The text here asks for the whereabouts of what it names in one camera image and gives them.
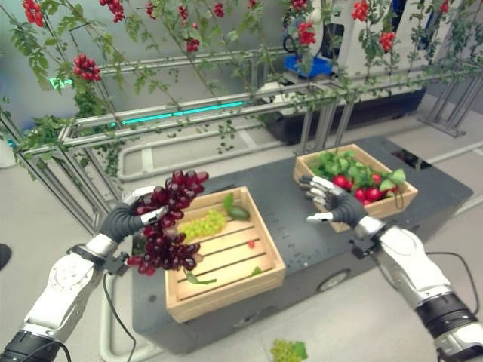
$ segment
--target radish leaf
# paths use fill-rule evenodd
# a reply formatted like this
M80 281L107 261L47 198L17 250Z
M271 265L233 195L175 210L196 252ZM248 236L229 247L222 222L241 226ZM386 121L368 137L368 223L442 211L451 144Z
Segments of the radish leaf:
M379 190L380 191L386 191L386 190L390 190L392 188L395 187L395 184L394 182L392 182L390 179L385 179L384 181L382 181L382 183L380 184L379 186Z

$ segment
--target floor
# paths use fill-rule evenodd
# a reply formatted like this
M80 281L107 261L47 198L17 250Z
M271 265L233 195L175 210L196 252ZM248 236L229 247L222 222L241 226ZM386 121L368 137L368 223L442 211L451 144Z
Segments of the floor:
M427 111L432 102L434 97L426 96L418 112ZM422 125L415 116L409 116L351 130L346 133L344 142L383 134L413 153L430 159L482 141L483 115L470 112L463 128L467 134L453 139ZM259 132L263 135L261 139L269 140L265 130ZM282 146L208 164L203 168L216 176L291 157L295 149L296 146ZM483 192L483 156L479 153L469 152L439 162L437 167L467 184L475 195ZM150 181L128 183L125 188L150 184ZM455 216L426 245L427 250L450 250L462 254L478 286L483 284L483 244L479 243L481 226L478 226L482 219L483 205L474 207ZM69 246L87 239L88 235L39 182L30 180L25 170L19 167L0 170L0 242L11 245L14 251L9 264L0 271L0 345L10 340L43 290L52 264ZM125 243L123 248L128 250L129 244ZM452 280L462 299L473 306L469 282L458 261L443 256L434 260ZM483 296L482 291L479 290L480 297ZM88 302L84 317L66 343L75 361L100 360L100 300L98 288ZM116 283L115 303L122 319L131 327L130 272ZM141 336L138 337L141 345L145 343ZM435 360L432 340L415 313L390 288L378 270L373 269L192 354L173 356L165 352L150 361L268 362L271 360L269 350L277 338L304 341L308 361ZM112 349L121 354L130 347L129 339L116 328ZM65 357L59 354L57 360L64 361Z

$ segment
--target dark gray platform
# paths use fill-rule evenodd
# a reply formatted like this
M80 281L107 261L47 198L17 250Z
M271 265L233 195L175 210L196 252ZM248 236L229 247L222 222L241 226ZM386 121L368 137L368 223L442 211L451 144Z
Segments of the dark gray platform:
M472 190L436 167L415 170L392 153L401 148L383 137L356 142L392 169L404 168L419 192L404 213L390 218L423 241L435 233L472 195ZM351 232L336 234L329 225L304 222L315 207L293 180L295 158L230 173L206 182L206 192L246 185L287 266L281 287L199 318L178 324L165 310L163 273L133 276L133 326L141 335L173 353L187 353L235 332L244 325L276 313L315 293L340 272L355 276L372 267L369 259L350 253Z

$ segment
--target red grape bunch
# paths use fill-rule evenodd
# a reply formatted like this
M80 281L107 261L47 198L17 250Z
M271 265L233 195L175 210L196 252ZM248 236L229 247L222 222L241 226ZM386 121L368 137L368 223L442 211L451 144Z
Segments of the red grape bunch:
M156 186L153 193L144 196L134 206L134 212L142 215L168 206L169 211L157 223L148 225L143 230L146 237L145 253L132 256L128 265L137 266L141 274L153 275L157 268L164 270L193 270L196 267L199 244L184 244L184 233L177 233L176 221L184 217L183 211L200 192L202 183L208 179L208 173L191 170L183 173L175 170L166 179L165 187Z

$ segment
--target green grape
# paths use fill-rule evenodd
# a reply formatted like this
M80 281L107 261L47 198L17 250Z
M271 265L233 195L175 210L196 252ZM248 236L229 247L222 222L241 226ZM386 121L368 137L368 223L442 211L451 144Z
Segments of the green grape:
M178 232L186 234L185 241L191 241L194 238L203 238L212 236L220 232L226 225L225 215L217 210L209 210L205 217L185 222L178 226Z

